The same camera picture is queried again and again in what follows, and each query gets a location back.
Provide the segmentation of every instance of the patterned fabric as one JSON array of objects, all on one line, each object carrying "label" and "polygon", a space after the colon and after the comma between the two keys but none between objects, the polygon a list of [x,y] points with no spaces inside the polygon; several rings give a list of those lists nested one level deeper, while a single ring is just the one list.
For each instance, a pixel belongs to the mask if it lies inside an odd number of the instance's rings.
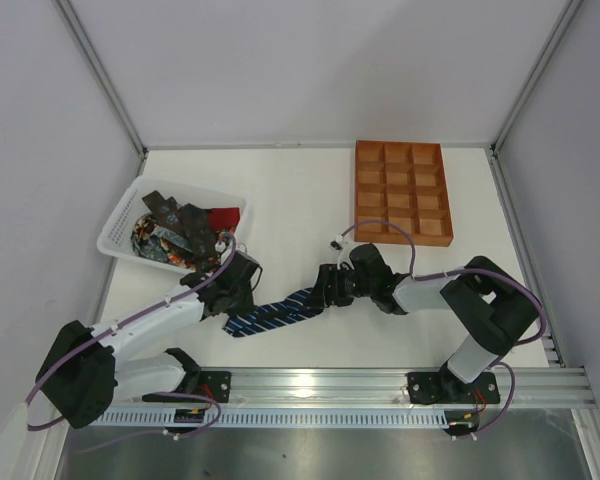
[{"label": "patterned fabric", "polygon": [[[234,233],[235,228],[216,232],[217,241],[226,232]],[[192,271],[209,273],[220,267],[220,254],[215,250],[208,257],[196,256],[189,240],[169,229],[161,227],[152,214],[141,217],[133,227],[131,246],[136,255],[168,263]]]},{"label": "patterned fabric", "polygon": [[233,315],[222,329],[233,337],[247,337],[320,315],[322,309],[312,310],[304,306],[309,293],[310,288],[298,290],[282,302],[262,305],[249,314]]}]

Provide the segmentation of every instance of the gray wall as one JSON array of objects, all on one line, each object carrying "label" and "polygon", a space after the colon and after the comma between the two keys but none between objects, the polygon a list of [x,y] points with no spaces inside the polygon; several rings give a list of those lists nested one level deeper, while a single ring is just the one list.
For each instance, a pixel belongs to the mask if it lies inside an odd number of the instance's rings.
[{"label": "gray wall", "polygon": [[100,226],[137,160],[50,0],[0,0],[0,424],[94,311]]},{"label": "gray wall", "polygon": [[600,0],[585,2],[502,158],[566,357],[600,405]]},{"label": "gray wall", "polygon": [[150,147],[484,142],[566,0],[75,0]]}]

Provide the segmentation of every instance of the metal frame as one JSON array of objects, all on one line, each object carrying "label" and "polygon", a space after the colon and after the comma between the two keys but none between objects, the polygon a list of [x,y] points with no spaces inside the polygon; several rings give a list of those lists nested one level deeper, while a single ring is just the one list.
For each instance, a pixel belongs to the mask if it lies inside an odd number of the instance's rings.
[{"label": "metal frame", "polygon": [[116,115],[116,118],[120,122],[123,130],[125,131],[131,145],[133,145],[134,150],[138,154],[138,156],[142,159],[145,158],[147,149],[142,144],[140,140],[140,135],[138,134],[135,126],[133,125],[133,121],[131,117],[127,113],[126,108],[124,107],[118,92],[116,91],[113,83],[109,79],[109,75],[107,75],[98,54],[93,48],[93,44],[87,35],[86,30],[82,26],[80,22],[80,18],[78,18],[78,14],[76,13],[75,8],[73,7],[70,0],[53,0],[53,4],[58,9],[62,20],[64,20],[65,25],[69,29],[69,34],[71,38],[78,46],[80,53],[83,58],[87,62],[87,66],[91,73],[93,74],[98,86],[102,90],[102,93],[113,109],[113,112]]},{"label": "metal frame", "polygon": [[[126,136],[138,154],[140,164],[137,174],[142,172],[144,160],[147,156],[147,148],[142,143],[131,117],[127,113],[124,104],[111,82],[102,62],[96,53],[80,19],[73,7],[71,0],[53,0],[68,31],[78,46],[87,65],[100,86],[107,102],[113,109],[116,118],[123,127]],[[569,0],[560,18],[556,22],[552,33],[545,43],[542,52],[534,64],[530,75],[525,82],[515,104],[501,127],[497,138],[492,146],[489,164],[491,166],[498,195],[502,203],[507,224],[516,249],[516,254],[521,265],[525,282],[534,291],[547,307],[546,296],[543,295],[542,283],[534,266],[531,251],[522,233],[515,209],[515,201],[507,181],[503,165],[498,161],[498,152],[505,143],[512,127],[517,121],[524,105],[531,97],[536,85],[541,79],[551,58],[553,57],[560,42],[564,38],[569,26],[572,24],[577,12],[584,0]],[[313,144],[273,144],[273,145],[235,145],[235,146],[205,146],[204,148],[280,148],[280,147],[329,147],[334,145]],[[476,146],[475,144],[457,144],[447,146]],[[111,268],[107,275],[101,292],[101,301],[95,307],[92,314],[96,320],[102,311],[104,298],[108,293],[110,279],[113,272]],[[547,308],[551,318],[551,309]],[[555,325],[551,325],[551,331],[556,332]],[[554,343],[551,335],[543,338],[543,344],[549,362],[554,366],[564,366],[562,354],[559,347]],[[398,422],[396,428],[413,428],[417,425],[414,418],[435,417],[438,409],[454,409],[455,405],[436,405],[432,407],[415,406],[409,403],[406,395],[405,374],[414,369],[269,369],[269,368],[230,368],[212,369],[229,370],[233,374],[231,401],[226,405],[224,411],[227,415],[247,415],[245,417],[227,417],[231,420],[233,427],[254,428],[253,419],[256,422],[262,417],[249,415],[262,415],[269,413],[280,415],[281,412],[290,412],[295,419],[309,418],[307,415],[317,415],[317,412],[345,412],[344,415],[353,415],[356,412],[356,420],[351,420],[352,426],[357,428],[387,428],[384,424],[387,418],[396,415],[404,419],[404,409],[408,409],[407,420]],[[583,369],[550,368],[550,369],[514,369],[516,374],[516,392],[511,408],[545,409],[545,408],[567,408],[573,409],[574,419],[580,429],[581,442],[594,479],[600,479],[600,418],[591,392],[586,373]],[[506,372],[496,370],[498,384],[503,394],[510,385],[510,379]],[[131,412],[133,408],[154,410],[173,407],[159,407],[146,404],[119,405],[111,409],[112,413]],[[129,417],[123,424],[134,426]],[[287,420],[284,428],[306,427],[303,420]],[[438,423],[435,428],[444,428]],[[54,429],[47,438],[45,448],[41,454],[35,478],[49,478],[49,472],[55,469],[59,460],[60,448],[64,441],[66,428]]]},{"label": "metal frame", "polygon": [[529,243],[522,231],[520,220],[516,213],[516,202],[513,195],[510,182],[506,175],[506,171],[502,162],[498,159],[497,155],[493,151],[487,152],[489,159],[489,167],[491,168],[491,174],[493,175],[493,181],[496,184],[496,191],[498,198],[500,199],[500,205],[504,212],[504,217],[509,228],[509,234],[513,242],[513,247],[520,264],[520,270],[522,271],[522,277],[524,282],[536,297],[540,300],[544,306],[547,316],[549,317],[549,325],[547,326],[547,333],[543,337],[542,341],[545,348],[545,354],[547,355],[547,361],[551,366],[565,366],[565,359],[560,350],[560,335],[557,333],[555,322],[552,320],[552,309],[551,304],[547,300],[545,289],[542,285],[541,278],[538,274],[538,268],[533,255],[529,247]]},{"label": "metal frame", "polygon": [[569,27],[573,23],[576,14],[580,11],[580,7],[584,3],[584,1],[585,0],[569,0],[565,8],[562,10],[560,18],[558,18],[557,22],[555,23],[553,30],[549,35],[549,38],[542,47],[542,51],[540,52],[536,63],[531,69],[531,73],[529,73],[529,76],[527,77],[527,81],[525,82],[524,86],[522,87],[522,90],[518,94],[518,97],[516,98],[513,107],[509,111],[509,114],[507,115],[504,124],[502,125],[500,131],[498,132],[498,135],[496,136],[496,139],[493,143],[493,151],[496,155],[502,149],[502,145],[504,145],[504,142],[507,140],[511,129],[518,120],[520,112],[531,97],[531,94],[537,87],[538,82],[544,75],[544,72],[547,69],[549,62],[551,61],[553,55],[560,46],[560,43],[562,42],[567,31],[569,30]]},{"label": "metal frame", "polygon": [[[231,394],[223,410],[387,410],[405,407],[431,411],[432,406],[414,405],[406,391],[411,372],[426,368],[205,368],[231,372]],[[595,409],[596,403],[583,368],[516,368],[516,389],[511,409]],[[503,369],[494,369],[503,397],[511,379]],[[175,404],[186,406],[187,403]],[[162,410],[164,405],[124,402],[115,408]],[[497,410],[497,405],[488,409]],[[436,404],[439,410],[466,410],[466,405]],[[133,426],[132,419],[126,426]]]}]

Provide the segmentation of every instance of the blue striped tie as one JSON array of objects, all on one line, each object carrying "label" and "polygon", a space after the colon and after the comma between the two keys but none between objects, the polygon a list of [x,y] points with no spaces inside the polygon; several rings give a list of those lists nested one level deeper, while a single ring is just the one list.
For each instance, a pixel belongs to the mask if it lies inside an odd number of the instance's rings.
[{"label": "blue striped tie", "polygon": [[222,329],[233,337],[247,337],[320,315],[323,309],[304,306],[310,293],[311,289],[305,288],[292,293],[282,302],[261,305],[249,314],[232,315]]}]

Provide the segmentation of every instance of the orange compartment tray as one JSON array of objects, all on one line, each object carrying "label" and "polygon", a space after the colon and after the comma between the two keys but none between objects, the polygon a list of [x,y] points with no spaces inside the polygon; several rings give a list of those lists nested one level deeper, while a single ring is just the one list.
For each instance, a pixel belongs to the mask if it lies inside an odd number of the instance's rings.
[{"label": "orange compartment tray", "polygon": [[[356,143],[356,222],[380,219],[411,234],[416,245],[453,240],[442,150],[437,143]],[[356,242],[406,244],[387,225],[363,225]]]}]

